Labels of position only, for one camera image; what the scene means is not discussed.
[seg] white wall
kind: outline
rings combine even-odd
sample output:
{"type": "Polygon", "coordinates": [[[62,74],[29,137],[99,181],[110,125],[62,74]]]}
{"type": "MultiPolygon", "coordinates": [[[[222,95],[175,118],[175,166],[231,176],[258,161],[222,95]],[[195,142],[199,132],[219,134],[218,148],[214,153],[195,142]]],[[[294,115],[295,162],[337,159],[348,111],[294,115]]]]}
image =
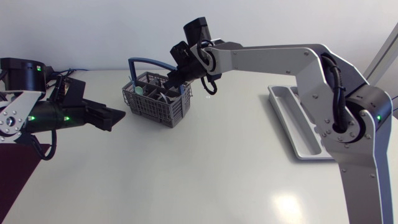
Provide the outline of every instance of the white wall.
{"type": "Polygon", "coordinates": [[[397,8],[397,0],[1,0],[0,57],[56,70],[127,69],[129,57],[174,65],[169,50],[185,40],[182,27],[205,16],[213,38],[326,44],[364,72],[398,22],[397,8]]]}

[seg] gray plastic basket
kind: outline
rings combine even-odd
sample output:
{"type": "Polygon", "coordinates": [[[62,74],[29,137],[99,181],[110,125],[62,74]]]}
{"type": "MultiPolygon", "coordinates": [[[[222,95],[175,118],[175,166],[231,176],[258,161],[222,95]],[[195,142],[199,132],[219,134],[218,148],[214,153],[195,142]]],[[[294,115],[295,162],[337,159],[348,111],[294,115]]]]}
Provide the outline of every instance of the gray plastic basket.
{"type": "Polygon", "coordinates": [[[168,80],[168,77],[144,72],[135,80],[135,86],[145,89],[144,94],[138,95],[135,93],[132,83],[129,82],[123,87],[124,101],[133,113],[172,128],[181,121],[190,108],[191,86],[184,85],[183,93],[181,94],[178,89],[166,90],[161,86],[151,84],[150,82],[155,79],[158,79],[162,86],[168,80]],[[175,100],[170,103],[161,101],[163,98],[159,97],[161,96],[160,93],[175,98],[175,100]]]}

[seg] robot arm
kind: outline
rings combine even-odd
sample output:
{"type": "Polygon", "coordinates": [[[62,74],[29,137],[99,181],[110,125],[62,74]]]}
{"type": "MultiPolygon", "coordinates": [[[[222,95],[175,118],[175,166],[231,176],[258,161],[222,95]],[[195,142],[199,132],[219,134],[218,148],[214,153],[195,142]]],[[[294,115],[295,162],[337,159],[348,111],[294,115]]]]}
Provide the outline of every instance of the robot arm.
{"type": "Polygon", "coordinates": [[[55,153],[57,129],[90,123],[111,131],[126,114],[83,98],[85,82],[59,76],[54,91],[45,96],[45,65],[32,60],[0,60],[6,91],[0,93],[0,143],[32,145],[39,157],[49,160],[55,153]],[[52,148],[46,156],[33,133],[51,131],[52,148]]]}
{"type": "Polygon", "coordinates": [[[339,164],[350,223],[392,223],[387,164],[392,103],[348,62],[323,45],[242,47],[211,41],[204,17],[184,27],[188,44],[170,51],[178,66],[166,87],[230,70],[294,75],[300,102],[339,164]]]}

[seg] table surface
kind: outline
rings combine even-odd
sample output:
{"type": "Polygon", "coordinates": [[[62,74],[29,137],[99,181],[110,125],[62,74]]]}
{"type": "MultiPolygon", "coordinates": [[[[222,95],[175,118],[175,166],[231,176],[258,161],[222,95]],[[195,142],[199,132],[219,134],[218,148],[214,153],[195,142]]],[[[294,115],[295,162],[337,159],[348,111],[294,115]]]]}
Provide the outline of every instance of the table surface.
{"type": "MultiPolygon", "coordinates": [[[[268,100],[268,85],[294,77],[228,72],[215,96],[195,81],[186,117],[168,128],[131,113],[128,76],[72,75],[86,82],[86,99],[126,117],[112,132],[59,130],[55,157],[38,165],[4,223],[348,223],[337,163],[298,160],[268,100]]],[[[50,133],[37,136],[50,143],[50,133]]],[[[391,138],[397,219],[396,145],[391,138]]]]}

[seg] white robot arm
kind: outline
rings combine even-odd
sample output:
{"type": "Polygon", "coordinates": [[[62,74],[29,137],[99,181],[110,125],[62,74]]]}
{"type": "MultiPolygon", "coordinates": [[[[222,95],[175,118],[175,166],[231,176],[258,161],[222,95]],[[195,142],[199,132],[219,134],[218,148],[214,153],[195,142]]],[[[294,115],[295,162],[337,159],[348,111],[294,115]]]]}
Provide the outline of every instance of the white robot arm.
{"type": "Polygon", "coordinates": [[[188,44],[170,51],[178,67],[165,87],[201,78],[215,94],[215,80],[230,70],[294,75],[302,107],[340,167],[350,223],[393,222],[387,163],[392,102],[384,91],[324,45],[242,47],[211,40],[204,17],[184,31],[188,44]]]}

